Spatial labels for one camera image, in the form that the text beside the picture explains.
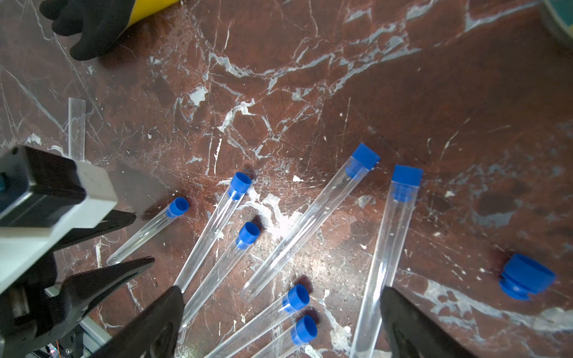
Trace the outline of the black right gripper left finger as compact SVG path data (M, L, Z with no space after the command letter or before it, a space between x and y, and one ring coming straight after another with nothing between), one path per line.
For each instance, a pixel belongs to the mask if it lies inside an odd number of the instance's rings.
M92 356L174 357L183 311L183 295L173 286Z

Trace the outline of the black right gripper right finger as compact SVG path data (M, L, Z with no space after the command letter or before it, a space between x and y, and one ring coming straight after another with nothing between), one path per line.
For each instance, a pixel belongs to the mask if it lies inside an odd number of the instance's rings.
M383 288L380 307L392 356L474 356L398 290L389 286Z

